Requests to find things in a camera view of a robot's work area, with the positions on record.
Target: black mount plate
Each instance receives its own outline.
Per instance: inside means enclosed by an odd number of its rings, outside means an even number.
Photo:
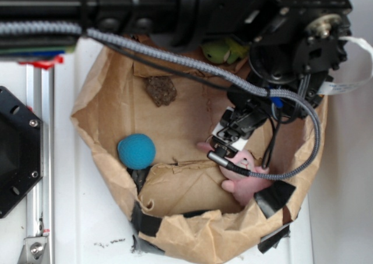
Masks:
[[[41,124],[0,86],[0,218],[41,180]]]

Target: white wall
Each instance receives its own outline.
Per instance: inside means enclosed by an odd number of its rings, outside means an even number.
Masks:
[[[372,0],[351,0],[352,31],[373,44]],[[369,76],[369,56],[348,46],[336,81]],[[372,263],[373,82],[330,98],[325,153],[309,193],[314,261]]]

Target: bolt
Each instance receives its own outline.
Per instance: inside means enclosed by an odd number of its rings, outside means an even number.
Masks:
[[[272,75],[272,79],[274,80],[280,80],[282,78],[282,75],[280,73]]]
[[[116,18],[104,18],[98,23],[98,29],[104,32],[118,31],[121,22]]]
[[[140,18],[136,21],[136,28],[143,32],[150,32],[153,27],[153,22],[149,18]]]
[[[260,42],[261,40],[263,40],[263,37],[262,37],[262,36],[257,36],[257,37],[254,39],[254,42],[258,43],[258,42]]]
[[[312,98],[313,96],[315,96],[315,92],[314,91],[310,91],[310,92],[308,92],[307,95],[308,95],[308,97]]]
[[[36,127],[39,126],[39,122],[38,122],[36,119],[32,119],[32,120],[30,120],[29,125],[30,125],[32,128],[36,128]]]
[[[288,7],[284,7],[282,9],[280,9],[280,14],[281,15],[286,15],[289,11],[290,11],[290,9]]]
[[[30,252],[34,257],[38,257],[43,253],[44,247],[41,243],[36,242],[30,247]]]
[[[309,36],[308,38],[307,38],[307,43],[308,43],[308,45],[311,45],[311,44],[313,44],[315,42],[315,37],[313,37],[313,36]]]
[[[309,66],[309,65],[305,65],[304,66],[304,72],[306,72],[306,73],[309,73],[310,71],[311,71],[311,66]]]

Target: crumpled paper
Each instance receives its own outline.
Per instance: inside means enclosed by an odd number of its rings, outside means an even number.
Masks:
[[[189,55],[200,57],[198,51]],[[231,70],[244,78],[249,67],[244,62]],[[226,262],[296,219],[319,168],[322,148],[305,171],[287,180],[296,190],[283,210],[266,219],[255,200],[242,209],[220,188],[224,177],[219,168],[195,147],[206,140],[231,105],[225,92],[173,76],[178,96],[169,106],[158,108],[146,94],[142,79],[161,74],[104,48],[76,100],[71,120],[91,148],[94,162],[127,218],[131,219],[135,201],[140,202],[144,213],[163,217],[155,237],[140,233],[140,238],[168,256],[196,263]],[[228,86],[216,77],[209,77],[209,81]],[[326,99],[317,112],[323,146]],[[117,155],[118,142],[132,133],[147,134],[157,149],[155,166],[140,194]],[[257,162],[271,137],[267,123],[250,138],[247,149]],[[309,118],[283,125],[271,172],[285,173],[298,167],[308,158],[313,144]],[[209,211],[188,219],[181,215],[201,209]]]

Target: blue felt ball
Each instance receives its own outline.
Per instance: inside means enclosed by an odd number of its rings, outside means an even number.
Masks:
[[[142,170],[150,166],[156,156],[153,141],[144,134],[132,134],[118,144],[119,159],[128,168]]]

